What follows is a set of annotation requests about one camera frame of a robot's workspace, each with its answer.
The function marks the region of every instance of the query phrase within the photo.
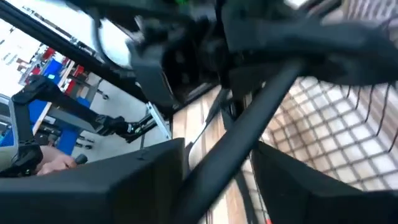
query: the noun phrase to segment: white wall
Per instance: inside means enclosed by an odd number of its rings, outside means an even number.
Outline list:
[[[0,61],[0,71],[0,93],[12,97],[23,88],[22,85],[18,84],[22,75],[15,68],[5,65],[2,61]]]

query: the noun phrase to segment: black metal bar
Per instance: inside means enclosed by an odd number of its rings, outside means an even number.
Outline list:
[[[305,63],[293,60],[272,77],[233,128],[215,144],[187,177],[177,198],[172,223],[196,223],[240,170]]]
[[[221,115],[223,117],[224,128],[229,130],[233,127],[234,119],[227,106],[221,108]],[[246,211],[246,220],[250,224],[258,224],[259,220],[256,216],[256,212],[253,206],[253,201],[251,200],[250,191],[248,183],[244,178],[243,171],[239,171],[235,176],[236,184],[238,185],[239,192],[242,195],[244,210]]]
[[[0,18],[41,43],[55,49],[77,64],[84,66],[87,70],[92,71],[99,77],[110,82],[110,84],[120,88],[138,100],[144,103],[148,102],[142,90],[135,84],[133,79],[121,78],[119,74],[111,70],[108,66],[102,64],[88,53],[80,50],[77,46],[74,46],[63,37],[60,37],[52,30],[35,21],[6,1],[0,1]]]

